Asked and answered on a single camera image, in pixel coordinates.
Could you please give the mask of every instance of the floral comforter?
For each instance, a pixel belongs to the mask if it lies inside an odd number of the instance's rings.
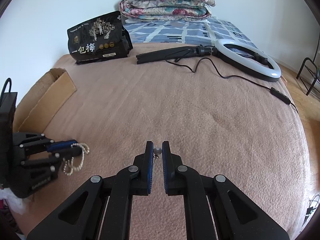
[[[214,0],[122,0],[120,12],[129,19],[199,21],[211,16]]]

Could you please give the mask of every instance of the silver screw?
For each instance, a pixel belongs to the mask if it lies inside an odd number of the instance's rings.
[[[181,172],[185,172],[185,171],[187,171],[187,166],[184,166],[184,165],[180,165],[179,167],[178,167],[178,171],[181,171]]]
[[[129,171],[130,172],[136,172],[137,170],[138,170],[138,167],[135,166],[135,165],[132,165],[132,166],[129,167]]]
[[[216,177],[216,180],[217,180],[218,182],[225,182],[225,181],[226,181],[226,177],[223,176],[223,175],[218,175],[218,176]]]
[[[93,182],[93,183],[97,183],[97,182],[100,181],[100,176],[94,175],[94,176],[92,176],[92,177],[90,178],[90,180],[91,180],[91,182]]]
[[[153,149],[153,153],[157,156],[159,156],[162,153],[162,149],[161,148],[154,148]]]

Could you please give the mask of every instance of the wooden floor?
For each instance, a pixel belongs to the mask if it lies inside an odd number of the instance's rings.
[[[320,100],[314,95],[306,96],[306,88],[301,80],[297,80],[297,74],[288,68],[280,66],[282,75],[287,80],[287,89],[299,111],[299,116],[306,134],[309,155],[311,183],[311,199],[320,192]]]

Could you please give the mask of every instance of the white ring lamp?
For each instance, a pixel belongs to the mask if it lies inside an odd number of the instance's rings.
[[[269,82],[277,82],[281,76],[281,69],[270,56],[248,44],[235,40],[221,39],[217,40],[214,46],[222,54],[219,58],[254,77]],[[268,59],[268,66],[264,66],[254,60],[242,57],[228,49],[228,47],[258,53],[260,56]]]

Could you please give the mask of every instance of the white wall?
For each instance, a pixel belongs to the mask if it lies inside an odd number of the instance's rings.
[[[12,78],[18,102],[64,54],[67,29],[118,10],[120,0],[12,0],[0,18],[0,86]]]
[[[233,22],[256,46],[296,71],[316,50],[319,25],[304,0],[215,0],[212,14]]]

